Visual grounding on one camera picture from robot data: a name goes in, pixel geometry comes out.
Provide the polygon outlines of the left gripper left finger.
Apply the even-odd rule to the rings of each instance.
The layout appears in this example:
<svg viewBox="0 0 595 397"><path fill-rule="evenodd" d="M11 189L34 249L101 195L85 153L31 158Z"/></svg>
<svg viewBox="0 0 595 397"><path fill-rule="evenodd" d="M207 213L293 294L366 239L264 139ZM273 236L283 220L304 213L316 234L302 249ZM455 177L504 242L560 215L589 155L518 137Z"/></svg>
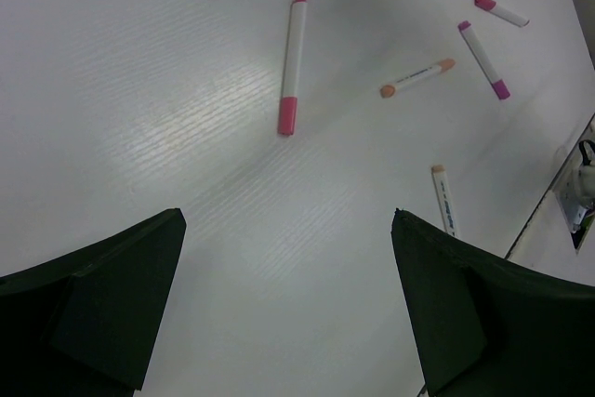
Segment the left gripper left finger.
<svg viewBox="0 0 595 397"><path fill-rule="evenodd" d="M186 231L167 209L1 279L4 396L131 396L143 387Z"/></svg>

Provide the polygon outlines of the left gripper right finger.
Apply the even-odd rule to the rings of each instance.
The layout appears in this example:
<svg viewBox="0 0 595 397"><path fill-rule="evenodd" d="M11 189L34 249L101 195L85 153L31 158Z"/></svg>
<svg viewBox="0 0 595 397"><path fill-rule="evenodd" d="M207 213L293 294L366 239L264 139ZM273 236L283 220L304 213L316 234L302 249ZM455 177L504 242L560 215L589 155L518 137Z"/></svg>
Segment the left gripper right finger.
<svg viewBox="0 0 595 397"><path fill-rule="evenodd" d="M391 239L430 396L591 396L594 289L398 209Z"/></svg>

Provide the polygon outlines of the pink capped white marker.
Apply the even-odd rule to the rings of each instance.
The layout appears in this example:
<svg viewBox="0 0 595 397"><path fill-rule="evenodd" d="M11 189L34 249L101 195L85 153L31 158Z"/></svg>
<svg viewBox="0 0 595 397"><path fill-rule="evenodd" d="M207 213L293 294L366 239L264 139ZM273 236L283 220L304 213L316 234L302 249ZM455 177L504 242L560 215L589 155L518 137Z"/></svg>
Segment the pink capped white marker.
<svg viewBox="0 0 595 397"><path fill-rule="evenodd" d="M293 0L291 4L277 127L278 134L284 137L292 136L295 132L307 7L308 0Z"/></svg>

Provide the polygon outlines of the peach capped lower marker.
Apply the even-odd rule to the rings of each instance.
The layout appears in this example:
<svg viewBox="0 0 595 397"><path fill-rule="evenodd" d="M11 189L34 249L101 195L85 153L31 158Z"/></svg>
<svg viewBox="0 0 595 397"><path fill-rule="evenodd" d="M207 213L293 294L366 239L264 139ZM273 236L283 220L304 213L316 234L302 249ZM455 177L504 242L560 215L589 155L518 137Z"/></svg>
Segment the peach capped lower marker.
<svg viewBox="0 0 595 397"><path fill-rule="evenodd" d="M432 179L437 194L444 231L450 236L458 237L458 228L453 208L452 194L450 192L446 170L443 165L434 165L431 168Z"/></svg>

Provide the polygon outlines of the magenta capped white marker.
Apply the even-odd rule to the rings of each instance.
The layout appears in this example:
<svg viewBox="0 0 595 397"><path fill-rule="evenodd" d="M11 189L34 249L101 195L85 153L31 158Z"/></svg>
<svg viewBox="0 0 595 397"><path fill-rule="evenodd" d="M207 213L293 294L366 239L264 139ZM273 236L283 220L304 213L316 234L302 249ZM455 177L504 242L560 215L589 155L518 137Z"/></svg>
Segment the magenta capped white marker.
<svg viewBox="0 0 595 397"><path fill-rule="evenodd" d="M508 99L510 97L509 89L503 78L498 74L494 65L489 60L483 44L479 40L477 34L474 32L469 21L464 20L457 25L457 28L469 47L470 52L478 62L486 79L495 91L496 96L500 100Z"/></svg>

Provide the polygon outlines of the peach capped horizontal marker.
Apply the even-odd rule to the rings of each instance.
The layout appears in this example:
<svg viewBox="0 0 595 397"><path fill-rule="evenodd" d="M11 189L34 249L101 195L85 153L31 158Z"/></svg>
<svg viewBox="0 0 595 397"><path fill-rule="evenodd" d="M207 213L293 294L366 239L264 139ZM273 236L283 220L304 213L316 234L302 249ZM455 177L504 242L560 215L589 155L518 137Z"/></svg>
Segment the peach capped horizontal marker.
<svg viewBox="0 0 595 397"><path fill-rule="evenodd" d="M416 86L434 76L448 72L453 69L456 62L453 59L440 60L429 67L409 73L401 78L393 80L379 89L379 95L383 99L395 96L397 93Z"/></svg>

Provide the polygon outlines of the red capped white marker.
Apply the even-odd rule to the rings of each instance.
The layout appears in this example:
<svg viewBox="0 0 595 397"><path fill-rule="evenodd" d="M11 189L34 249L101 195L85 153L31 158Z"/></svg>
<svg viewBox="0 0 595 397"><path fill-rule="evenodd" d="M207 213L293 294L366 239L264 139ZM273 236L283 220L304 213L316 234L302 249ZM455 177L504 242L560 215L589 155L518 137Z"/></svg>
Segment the red capped white marker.
<svg viewBox="0 0 595 397"><path fill-rule="evenodd" d="M519 28L524 28L530 23L530 20L526 17L516 14L508 8L501 6L495 0L474 0L474 5L479 9L486 11Z"/></svg>

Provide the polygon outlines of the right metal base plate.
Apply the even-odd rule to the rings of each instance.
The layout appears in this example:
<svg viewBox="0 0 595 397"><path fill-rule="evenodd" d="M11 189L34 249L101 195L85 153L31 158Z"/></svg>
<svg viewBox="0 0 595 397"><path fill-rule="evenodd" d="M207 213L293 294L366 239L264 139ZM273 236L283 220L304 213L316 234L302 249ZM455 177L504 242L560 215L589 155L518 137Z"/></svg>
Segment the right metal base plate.
<svg viewBox="0 0 595 397"><path fill-rule="evenodd" d="M594 225L594 119L566 157L553 190L578 252Z"/></svg>

